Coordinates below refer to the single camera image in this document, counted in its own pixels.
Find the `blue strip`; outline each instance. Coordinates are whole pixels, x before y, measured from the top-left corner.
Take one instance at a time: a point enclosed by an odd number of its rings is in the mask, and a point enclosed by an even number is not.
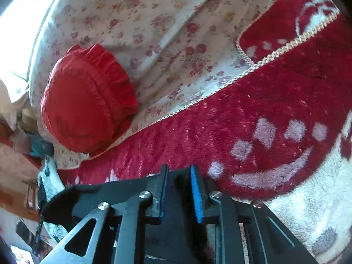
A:
[[[197,178],[196,178],[196,172],[193,166],[191,166],[191,187],[192,187],[192,194],[193,194],[194,211],[196,213],[198,223],[202,223],[202,220],[203,220],[202,197],[200,195]]]

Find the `red ruffled pillow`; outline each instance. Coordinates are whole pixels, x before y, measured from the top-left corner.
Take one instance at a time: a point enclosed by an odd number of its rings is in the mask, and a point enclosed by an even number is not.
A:
[[[128,75],[100,44],[68,50],[54,66],[41,102],[49,132],[66,148],[91,156],[130,127],[137,106]]]

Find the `metal rivet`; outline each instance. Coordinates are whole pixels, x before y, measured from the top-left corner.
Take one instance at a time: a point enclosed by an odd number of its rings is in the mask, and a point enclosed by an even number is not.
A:
[[[139,193],[139,197],[140,198],[149,198],[151,195],[152,195],[151,192],[147,191],[147,190],[142,191],[142,192]]]
[[[260,200],[255,200],[255,201],[252,202],[252,205],[254,207],[256,207],[256,208],[262,208],[264,203],[262,201],[260,201]]]
[[[219,197],[222,196],[222,192],[220,192],[220,191],[218,191],[218,190],[214,190],[214,191],[212,191],[212,192],[210,193],[210,195],[211,195],[212,197],[219,198]]]
[[[108,209],[109,207],[110,207],[110,204],[106,201],[103,201],[98,204],[98,209],[100,209],[101,211],[104,211],[104,210]]]

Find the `bright window light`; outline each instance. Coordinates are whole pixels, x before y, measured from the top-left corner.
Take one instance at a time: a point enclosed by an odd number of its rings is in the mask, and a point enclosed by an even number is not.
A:
[[[11,101],[26,87],[32,48],[52,1],[13,0],[0,16],[0,78]]]

